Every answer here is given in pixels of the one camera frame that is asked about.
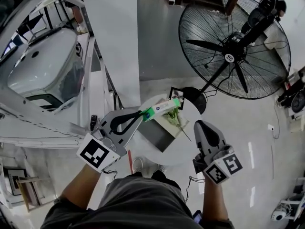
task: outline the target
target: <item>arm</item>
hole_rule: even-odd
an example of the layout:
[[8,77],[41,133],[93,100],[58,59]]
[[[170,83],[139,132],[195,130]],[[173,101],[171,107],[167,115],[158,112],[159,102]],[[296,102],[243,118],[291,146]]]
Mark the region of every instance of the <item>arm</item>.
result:
[[285,12],[281,10],[279,16],[284,17],[284,15],[285,15]]
[[224,205],[223,190],[220,185],[215,185],[208,176],[205,176],[203,220],[228,220],[228,212]]
[[101,174],[89,165],[85,165],[72,182],[64,189],[62,198],[68,199],[74,205],[86,209],[94,188]]

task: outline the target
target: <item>fan blade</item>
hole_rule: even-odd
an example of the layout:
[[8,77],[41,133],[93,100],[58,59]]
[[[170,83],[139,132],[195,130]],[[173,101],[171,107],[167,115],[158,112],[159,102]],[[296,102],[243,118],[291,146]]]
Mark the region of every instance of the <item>fan blade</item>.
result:
[[204,93],[206,89],[208,89],[208,87],[210,85],[212,85],[212,83],[216,80],[216,78],[218,76],[221,75],[221,73],[225,70],[226,67],[229,66],[229,62],[227,60],[224,61],[224,63],[222,64],[222,66],[220,66],[218,68],[218,70],[215,72],[215,74],[209,79],[209,81],[205,84],[205,86],[200,90],[201,93]]
[[242,69],[240,68],[238,62],[235,62],[235,69],[236,69],[238,78],[240,80],[240,83],[243,86],[244,91],[246,93],[248,93],[248,88],[247,88],[246,80],[244,79],[244,74],[243,74]]
[[217,45],[212,42],[206,42],[206,41],[199,41],[199,40],[186,40],[187,43],[202,47],[202,48],[207,48],[213,51],[217,52],[223,52],[223,47],[220,45]]

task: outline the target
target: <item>fan guard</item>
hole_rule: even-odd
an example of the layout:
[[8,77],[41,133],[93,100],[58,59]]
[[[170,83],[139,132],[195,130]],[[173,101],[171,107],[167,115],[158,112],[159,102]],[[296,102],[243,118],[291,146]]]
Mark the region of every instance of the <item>fan guard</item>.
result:
[[233,97],[260,99],[275,93],[291,67],[290,46],[282,26],[275,21],[256,39],[255,45],[248,45],[240,52],[244,53],[243,58],[230,62],[232,55],[221,52],[220,48],[234,34],[240,40],[239,31],[258,2],[239,0],[228,16],[224,10],[203,6],[202,1],[189,4],[179,21],[180,44],[191,67],[208,82],[226,62],[227,66],[211,85]]

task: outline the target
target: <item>electric fan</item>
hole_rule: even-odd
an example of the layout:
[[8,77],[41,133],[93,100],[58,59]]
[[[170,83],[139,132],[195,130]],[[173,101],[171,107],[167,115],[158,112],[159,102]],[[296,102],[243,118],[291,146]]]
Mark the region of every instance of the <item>electric fan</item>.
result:
[[[179,21],[182,51],[197,74],[207,83],[198,90],[183,89],[202,114],[209,86],[242,99],[260,99],[275,93],[287,79],[291,66],[290,46],[277,16],[260,14],[250,18],[258,8],[255,0],[238,0],[232,10],[229,0],[221,0],[223,9],[209,8],[205,1],[194,0]],[[241,29],[249,22],[252,28],[244,35]]]

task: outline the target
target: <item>wall outlet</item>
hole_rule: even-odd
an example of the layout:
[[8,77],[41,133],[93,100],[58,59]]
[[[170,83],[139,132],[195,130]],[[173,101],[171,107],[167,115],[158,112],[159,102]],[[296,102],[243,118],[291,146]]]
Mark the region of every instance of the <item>wall outlet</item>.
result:
[[274,129],[275,129],[275,127],[273,125],[268,124],[268,130],[272,131]]

